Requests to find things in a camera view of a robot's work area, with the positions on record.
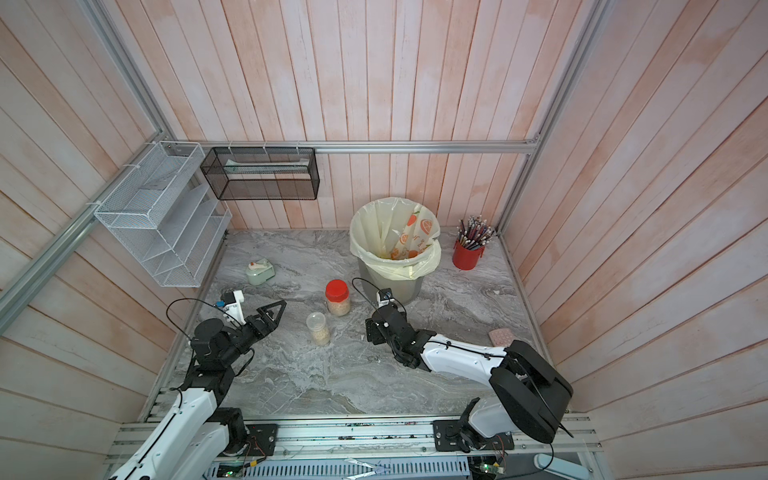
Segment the small oatmeal jar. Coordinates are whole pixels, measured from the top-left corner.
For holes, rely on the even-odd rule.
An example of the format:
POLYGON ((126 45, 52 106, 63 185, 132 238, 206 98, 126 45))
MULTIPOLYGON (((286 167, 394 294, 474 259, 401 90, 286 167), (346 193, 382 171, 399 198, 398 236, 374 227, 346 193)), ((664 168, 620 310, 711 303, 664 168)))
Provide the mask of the small oatmeal jar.
POLYGON ((326 316, 323 313, 310 313, 307 316, 306 325, 316 345, 325 346, 330 343, 331 333, 326 316))

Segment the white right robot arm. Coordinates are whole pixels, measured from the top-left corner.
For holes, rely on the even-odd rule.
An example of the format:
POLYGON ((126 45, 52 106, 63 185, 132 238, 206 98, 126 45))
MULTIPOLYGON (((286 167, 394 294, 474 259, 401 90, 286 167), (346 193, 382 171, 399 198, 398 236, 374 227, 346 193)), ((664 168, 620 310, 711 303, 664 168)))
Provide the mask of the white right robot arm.
POLYGON ((388 345, 405 367, 463 377, 492 390, 490 396, 471 399, 457 420, 433 423, 439 451, 511 449, 517 432, 551 445, 562 428, 573 388, 524 341, 483 347, 416 330, 394 303, 380 306, 366 320, 366 337, 374 345, 388 345))

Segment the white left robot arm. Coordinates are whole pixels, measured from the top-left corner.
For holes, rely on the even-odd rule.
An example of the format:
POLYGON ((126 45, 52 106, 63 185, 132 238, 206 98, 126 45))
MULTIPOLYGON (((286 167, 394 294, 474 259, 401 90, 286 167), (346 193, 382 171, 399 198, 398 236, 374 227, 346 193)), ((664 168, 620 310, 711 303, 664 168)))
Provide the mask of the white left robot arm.
POLYGON ((234 364, 274 332, 287 302, 259 307, 239 320, 212 317, 189 339, 191 363, 169 411, 113 479, 203 479, 214 460, 237 457, 252 435, 242 411, 222 405, 234 379, 234 364))

